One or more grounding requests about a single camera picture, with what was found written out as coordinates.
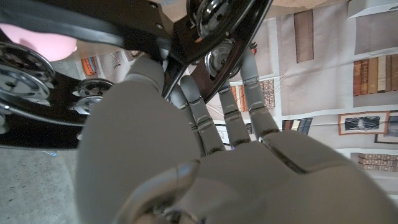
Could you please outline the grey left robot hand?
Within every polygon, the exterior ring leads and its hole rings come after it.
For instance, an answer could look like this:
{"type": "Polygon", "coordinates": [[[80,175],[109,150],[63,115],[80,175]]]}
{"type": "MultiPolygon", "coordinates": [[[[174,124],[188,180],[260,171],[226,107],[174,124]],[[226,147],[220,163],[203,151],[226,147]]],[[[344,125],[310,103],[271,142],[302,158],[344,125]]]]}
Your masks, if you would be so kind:
{"type": "Polygon", "coordinates": [[[168,102],[162,65],[139,57],[83,128],[75,187],[81,222],[397,222],[394,202],[349,159],[278,128],[251,51],[241,77],[256,137],[224,86],[226,150],[193,78],[182,77],[168,102]]]}

